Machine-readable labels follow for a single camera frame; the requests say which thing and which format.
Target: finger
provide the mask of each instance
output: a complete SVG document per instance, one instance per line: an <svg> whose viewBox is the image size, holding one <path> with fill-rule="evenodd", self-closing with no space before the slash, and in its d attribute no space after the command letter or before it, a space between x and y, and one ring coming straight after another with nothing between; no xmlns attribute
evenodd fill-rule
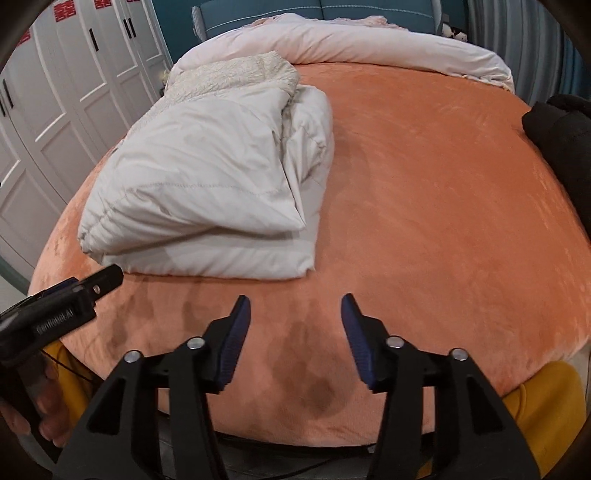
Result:
<svg viewBox="0 0 591 480"><path fill-rule="evenodd" d="M49 380L57 380L57 368L53 361L47 363L45 368L45 376L49 378Z"/></svg>
<svg viewBox="0 0 591 480"><path fill-rule="evenodd" d="M54 440L70 431L70 413L66 406L59 412L43 419L39 425L39 432L43 438Z"/></svg>
<svg viewBox="0 0 591 480"><path fill-rule="evenodd" d="M50 380L37 397L37 407L45 415L52 415L64 406L64 397L58 382Z"/></svg>
<svg viewBox="0 0 591 480"><path fill-rule="evenodd" d="M3 400L0 400L0 414L4 418L8 428L17 435L29 435L31 433L31 426L29 425L29 422L27 422L19 412L17 412Z"/></svg>
<svg viewBox="0 0 591 480"><path fill-rule="evenodd" d="M66 443L68 443L68 440L70 440L70 437L71 436L72 436L72 431L69 430L64 435L60 435L58 438L56 438L55 440L53 440L53 444L56 447L64 448L66 446Z"/></svg>

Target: metal bolt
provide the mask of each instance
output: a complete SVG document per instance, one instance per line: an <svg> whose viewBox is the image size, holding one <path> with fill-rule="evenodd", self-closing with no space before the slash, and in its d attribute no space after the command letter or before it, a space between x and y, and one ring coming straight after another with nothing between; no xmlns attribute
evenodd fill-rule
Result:
<svg viewBox="0 0 591 480"><path fill-rule="evenodd" d="M468 360L469 355L463 348L454 348L452 350L452 357L459 362L463 362L464 360Z"/></svg>
<svg viewBox="0 0 591 480"><path fill-rule="evenodd" d="M125 354L125 356L123 357L123 360L125 360L129 364L132 364L134 362L137 362L140 358L142 358L142 352L138 352L137 350L132 350L132 351L127 352Z"/></svg>
<svg viewBox="0 0 591 480"><path fill-rule="evenodd" d="M394 335L386 339L386 345L390 348L402 348L404 346L404 339Z"/></svg>
<svg viewBox="0 0 591 480"><path fill-rule="evenodd" d="M193 337L187 342L187 346L191 350L199 350L205 345L205 340L201 337Z"/></svg>

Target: gray curtain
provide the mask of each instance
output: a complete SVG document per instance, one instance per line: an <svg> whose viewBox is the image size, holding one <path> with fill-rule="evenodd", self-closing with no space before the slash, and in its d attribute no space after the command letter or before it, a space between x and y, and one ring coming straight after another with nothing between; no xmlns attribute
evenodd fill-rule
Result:
<svg viewBox="0 0 591 480"><path fill-rule="evenodd" d="M529 105L557 93L563 33L538 0L467 0L469 41L499 54Z"/></svg>

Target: wardrobe door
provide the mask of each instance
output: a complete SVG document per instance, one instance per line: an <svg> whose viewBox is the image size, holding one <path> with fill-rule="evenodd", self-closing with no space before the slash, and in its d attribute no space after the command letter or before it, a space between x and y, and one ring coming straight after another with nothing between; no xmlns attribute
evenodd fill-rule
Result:
<svg viewBox="0 0 591 480"><path fill-rule="evenodd" d="M87 30L93 31L96 57L109 81L120 92L135 123L155 102L150 82L141 67L139 56L131 46L133 36L129 23L116 0L80 0L79 6Z"/></svg>
<svg viewBox="0 0 591 480"><path fill-rule="evenodd" d="M86 28L77 3L74 11L76 15L62 19L49 8L37 19L36 32L41 51L52 58L47 68L55 88L76 112L100 159L126 134L131 114L97 59L94 32Z"/></svg>
<svg viewBox="0 0 591 480"><path fill-rule="evenodd" d="M7 114L7 106L2 102ZM66 202L0 113L0 257L30 280Z"/></svg>
<svg viewBox="0 0 591 480"><path fill-rule="evenodd" d="M38 28L36 22L0 74L0 95L35 163L69 201L100 158L99 150L76 114L71 93L60 90L54 59Z"/></svg>
<svg viewBox="0 0 591 480"><path fill-rule="evenodd" d="M150 80L150 84L160 97L160 90L164 87L164 73L169 68L164 47L157 34L158 26L151 21L148 5L142 0L118 0L122 5L122 12L127 17L129 29L142 66Z"/></svg>

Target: yellow clothing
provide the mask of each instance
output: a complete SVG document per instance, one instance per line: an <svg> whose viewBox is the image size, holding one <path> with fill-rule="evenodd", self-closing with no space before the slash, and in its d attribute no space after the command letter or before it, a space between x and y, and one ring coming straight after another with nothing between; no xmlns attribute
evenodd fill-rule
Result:
<svg viewBox="0 0 591 480"><path fill-rule="evenodd" d="M60 343L52 343L46 352L61 363L88 378L92 373L80 364ZM57 366L70 418L76 424L92 396L92 386L65 368ZM505 405L546 475L564 455L586 420L583 386L576 370L566 362L546 365L527 382L504 398ZM428 475L425 465L419 478Z"/></svg>

